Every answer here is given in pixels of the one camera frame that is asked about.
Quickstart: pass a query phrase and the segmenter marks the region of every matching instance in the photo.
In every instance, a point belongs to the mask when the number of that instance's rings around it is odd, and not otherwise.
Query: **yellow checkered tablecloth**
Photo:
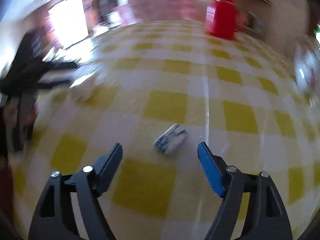
[[[242,172],[268,171],[299,237],[319,208],[320,111],[296,92],[280,56],[244,34],[209,36],[196,21],[131,25],[95,42],[103,84],[80,103],[67,92],[44,96],[32,144],[14,165],[24,237],[51,172],[73,173],[119,142],[124,158],[99,199],[116,238],[204,239],[221,199],[197,159],[202,141]],[[166,157],[152,143],[176,122],[190,136]],[[234,236],[247,204],[244,194]]]

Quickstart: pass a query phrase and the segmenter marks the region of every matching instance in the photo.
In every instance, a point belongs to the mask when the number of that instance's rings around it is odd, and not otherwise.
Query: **pink object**
[[[207,7],[205,29],[211,35],[232,40],[236,28],[236,6],[227,0],[212,0]]]
[[[122,26],[160,20],[199,20],[194,0],[130,0],[113,11],[119,11]]]

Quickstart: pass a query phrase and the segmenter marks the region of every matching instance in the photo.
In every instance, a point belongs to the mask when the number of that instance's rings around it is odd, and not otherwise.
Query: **doorway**
[[[88,34],[82,0],[64,0],[49,10],[54,32],[64,49]]]

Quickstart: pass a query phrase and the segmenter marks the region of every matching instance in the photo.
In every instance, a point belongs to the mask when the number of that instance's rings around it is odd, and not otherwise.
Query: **metal screw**
[[[261,176],[267,178],[267,177],[269,177],[269,173],[266,171],[262,171]]]
[[[56,178],[60,175],[60,172],[59,171],[54,171],[53,173],[51,173],[51,177],[52,178]]]
[[[93,167],[92,166],[85,166],[82,170],[83,170],[83,172],[90,172],[93,170]]]
[[[235,166],[228,166],[227,170],[234,173],[237,171],[237,168]]]

